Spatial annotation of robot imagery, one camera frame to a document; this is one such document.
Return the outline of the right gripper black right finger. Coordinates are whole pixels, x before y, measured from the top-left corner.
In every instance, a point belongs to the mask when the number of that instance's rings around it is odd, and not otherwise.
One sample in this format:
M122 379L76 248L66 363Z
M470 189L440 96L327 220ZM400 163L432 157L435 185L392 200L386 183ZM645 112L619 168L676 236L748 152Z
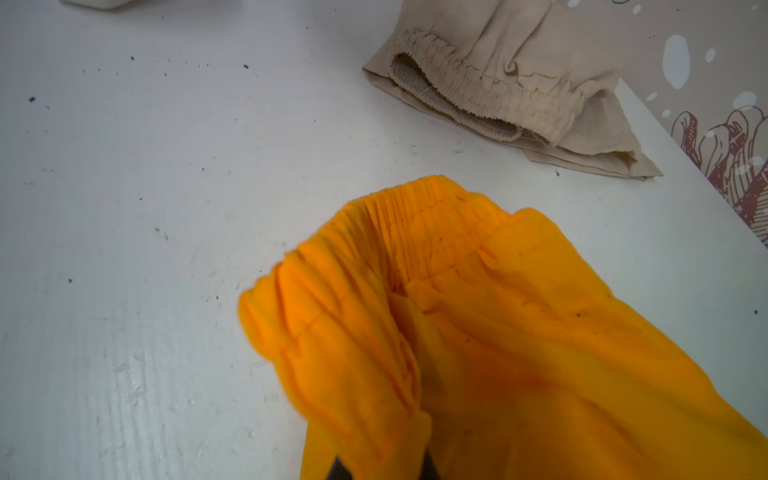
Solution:
M424 454L419 480L440 480L439 472L428 450Z

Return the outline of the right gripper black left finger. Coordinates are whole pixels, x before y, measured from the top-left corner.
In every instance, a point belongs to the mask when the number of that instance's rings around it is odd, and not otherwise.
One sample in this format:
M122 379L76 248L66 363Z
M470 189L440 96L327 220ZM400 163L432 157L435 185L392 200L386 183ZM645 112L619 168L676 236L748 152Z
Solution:
M339 457L334 459L326 480L353 480L353 475L344 466Z

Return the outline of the orange shorts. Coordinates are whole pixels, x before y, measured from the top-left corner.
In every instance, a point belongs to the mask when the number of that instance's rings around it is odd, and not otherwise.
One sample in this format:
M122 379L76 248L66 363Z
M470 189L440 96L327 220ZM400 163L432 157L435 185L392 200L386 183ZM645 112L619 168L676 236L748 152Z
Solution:
M763 479L766 437L542 213L443 176L349 202L238 315L308 427L300 475Z

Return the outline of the beige drawstring shorts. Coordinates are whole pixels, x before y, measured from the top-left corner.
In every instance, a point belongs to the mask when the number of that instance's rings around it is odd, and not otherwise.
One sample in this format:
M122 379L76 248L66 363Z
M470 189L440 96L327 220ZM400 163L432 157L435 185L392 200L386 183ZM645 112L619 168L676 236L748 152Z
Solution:
M649 179L612 47L553 1L406 1L364 67L404 103L534 162Z

